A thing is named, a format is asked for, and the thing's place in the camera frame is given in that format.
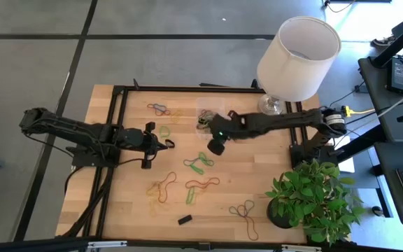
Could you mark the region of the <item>blue rubber band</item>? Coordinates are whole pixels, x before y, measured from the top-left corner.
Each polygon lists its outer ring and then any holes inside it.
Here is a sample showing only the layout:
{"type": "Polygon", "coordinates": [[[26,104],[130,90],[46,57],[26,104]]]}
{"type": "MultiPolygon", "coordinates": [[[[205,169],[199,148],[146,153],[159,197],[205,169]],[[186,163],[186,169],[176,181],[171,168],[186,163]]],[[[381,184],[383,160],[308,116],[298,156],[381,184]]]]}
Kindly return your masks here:
{"type": "Polygon", "coordinates": [[[166,114],[168,112],[167,107],[161,104],[148,104],[148,108],[154,109],[156,113],[166,114]]]}

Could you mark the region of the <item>black diagonal stand beam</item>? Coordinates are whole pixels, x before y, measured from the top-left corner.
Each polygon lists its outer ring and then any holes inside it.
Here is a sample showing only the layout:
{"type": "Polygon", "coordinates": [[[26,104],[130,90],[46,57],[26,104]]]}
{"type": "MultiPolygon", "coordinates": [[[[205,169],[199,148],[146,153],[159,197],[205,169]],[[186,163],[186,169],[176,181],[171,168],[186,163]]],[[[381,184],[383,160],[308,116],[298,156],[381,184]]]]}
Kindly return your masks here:
{"type": "Polygon", "coordinates": [[[376,68],[383,67],[401,49],[403,49],[403,32],[399,36],[396,36],[394,42],[389,45],[380,55],[372,60],[372,65],[376,68]]]}

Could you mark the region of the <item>black front crossbeam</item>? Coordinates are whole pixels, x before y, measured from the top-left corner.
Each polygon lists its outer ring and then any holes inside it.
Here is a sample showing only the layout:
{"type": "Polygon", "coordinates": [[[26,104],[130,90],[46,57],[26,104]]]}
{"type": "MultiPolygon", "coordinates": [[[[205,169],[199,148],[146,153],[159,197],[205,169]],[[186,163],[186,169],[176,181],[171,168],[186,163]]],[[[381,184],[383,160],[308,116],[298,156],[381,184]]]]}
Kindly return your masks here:
{"type": "MultiPolygon", "coordinates": [[[[197,249],[199,241],[155,241],[155,240],[112,240],[97,239],[96,237],[56,237],[54,239],[40,239],[29,241],[10,241],[0,243],[0,252],[71,252],[87,249],[89,242],[97,241],[127,241],[126,247],[157,247],[157,248],[180,248],[197,249]]],[[[281,252],[283,244],[278,243],[254,243],[254,242],[225,242],[210,241],[213,249],[252,249],[272,250],[281,252]]],[[[403,250],[359,246],[352,243],[340,242],[337,245],[327,244],[293,244],[299,246],[321,247],[322,252],[403,252],[403,250]]]]}

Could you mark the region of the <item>black power box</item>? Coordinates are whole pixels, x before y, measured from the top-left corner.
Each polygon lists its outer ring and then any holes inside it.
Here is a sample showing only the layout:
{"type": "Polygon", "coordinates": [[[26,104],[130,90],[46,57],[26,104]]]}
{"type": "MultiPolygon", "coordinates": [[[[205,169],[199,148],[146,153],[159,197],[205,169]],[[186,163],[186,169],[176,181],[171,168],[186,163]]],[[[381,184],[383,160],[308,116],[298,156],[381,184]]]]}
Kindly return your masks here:
{"type": "Polygon", "coordinates": [[[388,67],[388,84],[386,89],[390,92],[403,95],[403,56],[393,57],[388,67]]]}

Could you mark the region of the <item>black desk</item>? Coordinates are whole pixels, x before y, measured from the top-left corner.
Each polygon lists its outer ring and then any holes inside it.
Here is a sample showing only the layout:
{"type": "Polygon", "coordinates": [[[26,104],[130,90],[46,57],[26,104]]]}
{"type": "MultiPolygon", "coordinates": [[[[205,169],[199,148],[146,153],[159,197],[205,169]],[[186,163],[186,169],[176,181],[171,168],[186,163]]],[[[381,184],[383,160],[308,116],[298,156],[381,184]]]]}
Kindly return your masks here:
{"type": "MultiPolygon", "coordinates": [[[[403,99],[403,96],[386,90],[388,83],[386,69],[373,67],[368,58],[359,59],[358,64],[377,114],[380,114],[383,108],[388,109],[403,99]]],[[[403,116],[403,104],[397,105],[379,118],[381,128],[391,142],[403,142],[403,122],[397,121],[400,116],[403,116]]]]}
{"type": "Polygon", "coordinates": [[[403,224],[403,188],[396,172],[397,169],[403,169],[403,143],[376,143],[374,147],[403,224]]]}

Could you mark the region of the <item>clear plastic bin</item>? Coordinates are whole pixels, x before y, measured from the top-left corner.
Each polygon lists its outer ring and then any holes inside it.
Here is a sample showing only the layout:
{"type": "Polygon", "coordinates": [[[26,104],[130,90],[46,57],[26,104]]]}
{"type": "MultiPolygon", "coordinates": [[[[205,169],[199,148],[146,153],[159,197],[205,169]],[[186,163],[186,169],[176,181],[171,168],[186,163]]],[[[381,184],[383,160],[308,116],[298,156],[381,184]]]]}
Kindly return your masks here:
{"type": "Polygon", "coordinates": [[[216,115],[226,116],[224,99],[219,97],[201,97],[196,100],[195,132],[199,139],[209,140],[212,137],[211,133],[203,133],[197,130],[198,116],[203,109],[211,110],[216,113],[216,115]]]}

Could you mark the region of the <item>green potted plant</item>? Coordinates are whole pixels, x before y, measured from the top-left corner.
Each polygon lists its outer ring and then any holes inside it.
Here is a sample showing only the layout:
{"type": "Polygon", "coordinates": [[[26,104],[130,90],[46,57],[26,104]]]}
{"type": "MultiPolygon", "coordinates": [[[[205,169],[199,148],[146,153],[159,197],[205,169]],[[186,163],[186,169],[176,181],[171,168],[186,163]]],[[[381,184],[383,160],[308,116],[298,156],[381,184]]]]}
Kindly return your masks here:
{"type": "Polygon", "coordinates": [[[314,243],[333,245],[351,233],[365,212],[362,200],[351,194],[349,177],[341,177],[331,162],[303,161],[273,179],[267,218],[280,228],[298,228],[314,243]]]}

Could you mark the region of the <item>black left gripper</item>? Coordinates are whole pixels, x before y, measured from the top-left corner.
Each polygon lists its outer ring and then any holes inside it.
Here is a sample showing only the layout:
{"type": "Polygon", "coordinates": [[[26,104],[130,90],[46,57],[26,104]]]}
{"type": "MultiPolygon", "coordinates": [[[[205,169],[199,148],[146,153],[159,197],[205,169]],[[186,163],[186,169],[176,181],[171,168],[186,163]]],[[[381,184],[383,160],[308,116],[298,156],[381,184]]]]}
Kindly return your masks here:
{"type": "Polygon", "coordinates": [[[118,166],[127,164],[128,162],[141,161],[142,169],[150,169],[152,161],[156,158],[158,151],[168,149],[169,142],[167,139],[161,142],[153,130],[154,122],[146,123],[144,130],[137,128],[122,129],[117,137],[117,147],[124,151],[136,151],[144,154],[143,158],[134,158],[118,163],[118,166]]]}

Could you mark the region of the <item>dark brown rubber band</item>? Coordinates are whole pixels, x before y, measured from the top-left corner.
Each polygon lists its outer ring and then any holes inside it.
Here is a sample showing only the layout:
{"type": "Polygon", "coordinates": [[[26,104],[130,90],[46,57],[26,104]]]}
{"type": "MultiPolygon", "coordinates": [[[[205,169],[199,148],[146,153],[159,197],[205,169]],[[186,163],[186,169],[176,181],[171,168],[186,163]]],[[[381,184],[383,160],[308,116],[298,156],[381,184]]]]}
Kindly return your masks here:
{"type": "Polygon", "coordinates": [[[259,234],[257,233],[255,229],[255,221],[253,220],[252,217],[249,216],[249,211],[244,210],[243,211],[243,218],[246,221],[246,233],[251,241],[257,241],[259,239],[259,234]]]}

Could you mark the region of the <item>silver bracket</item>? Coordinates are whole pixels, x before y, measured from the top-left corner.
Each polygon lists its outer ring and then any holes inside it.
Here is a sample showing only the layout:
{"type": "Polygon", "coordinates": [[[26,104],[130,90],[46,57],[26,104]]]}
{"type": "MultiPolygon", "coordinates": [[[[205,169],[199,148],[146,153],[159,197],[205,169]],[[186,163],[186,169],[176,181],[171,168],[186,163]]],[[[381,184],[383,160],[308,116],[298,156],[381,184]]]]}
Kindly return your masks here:
{"type": "Polygon", "coordinates": [[[321,247],[283,244],[281,252],[322,252],[321,247]]]}
{"type": "Polygon", "coordinates": [[[90,241],[87,244],[87,249],[105,249],[118,248],[128,246],[127,241],[90,241]]]}

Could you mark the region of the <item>person's shoe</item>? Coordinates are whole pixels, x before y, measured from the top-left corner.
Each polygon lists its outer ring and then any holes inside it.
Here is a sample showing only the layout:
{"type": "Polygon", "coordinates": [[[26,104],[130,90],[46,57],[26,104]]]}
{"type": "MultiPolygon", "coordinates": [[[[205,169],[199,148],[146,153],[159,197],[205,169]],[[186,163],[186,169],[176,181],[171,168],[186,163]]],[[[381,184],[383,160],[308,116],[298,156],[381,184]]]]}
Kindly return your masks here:
{"type": "Polygon", "coordinates": [[[375,38],[372,40],[371,44],[376,47],[385,48],[394,43],[395,40],[396,37],[394,35],[391,35],[389,37],[375,38]]]}

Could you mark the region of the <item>white sheet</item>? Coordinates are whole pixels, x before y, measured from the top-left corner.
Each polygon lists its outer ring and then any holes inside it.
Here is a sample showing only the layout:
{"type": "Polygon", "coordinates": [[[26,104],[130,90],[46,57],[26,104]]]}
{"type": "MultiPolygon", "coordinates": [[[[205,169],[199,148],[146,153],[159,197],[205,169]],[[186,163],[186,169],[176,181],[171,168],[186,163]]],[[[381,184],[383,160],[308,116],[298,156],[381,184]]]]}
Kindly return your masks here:
{"type": "Polygon", "coordinates": [[[340,172],[346,173],[354,173],[355,172],[355,165],[353,158],[350,157],[347,160],[344,160],[338,164],[340,172]]]}

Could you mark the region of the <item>white shade silver table lamp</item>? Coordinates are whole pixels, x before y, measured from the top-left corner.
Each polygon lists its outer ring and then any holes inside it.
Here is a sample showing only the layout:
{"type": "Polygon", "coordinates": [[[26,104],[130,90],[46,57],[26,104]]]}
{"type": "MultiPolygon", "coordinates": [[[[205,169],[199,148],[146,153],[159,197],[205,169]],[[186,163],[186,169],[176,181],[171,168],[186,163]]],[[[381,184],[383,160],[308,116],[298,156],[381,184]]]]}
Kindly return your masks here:
{"type": "Polygon", "coordinates": [[[309,16],[286,20],[257,65],[265,91],[258,102],[267,115],[283,112],[283,102],[314,96],[341,51],[341,39],[328,23],[309,16]]]}

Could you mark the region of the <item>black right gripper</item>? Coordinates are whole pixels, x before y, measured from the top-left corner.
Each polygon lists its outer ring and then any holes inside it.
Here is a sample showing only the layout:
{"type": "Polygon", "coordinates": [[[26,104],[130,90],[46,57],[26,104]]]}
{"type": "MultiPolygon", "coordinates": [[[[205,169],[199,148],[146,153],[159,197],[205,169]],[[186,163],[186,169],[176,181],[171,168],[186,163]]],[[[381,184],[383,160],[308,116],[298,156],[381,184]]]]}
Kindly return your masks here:
{"type": "Polygon", "coordinates": [[[247,123],[252,113],[238,114],[236,111],[230,111],[227,115],[229,119],[219,114],[216,114],[213,119],[198,119],[197,130],[212,134],[207,148],[215,155],[223,154],[226,141],[255,137],[252,128],[247,123]]]}

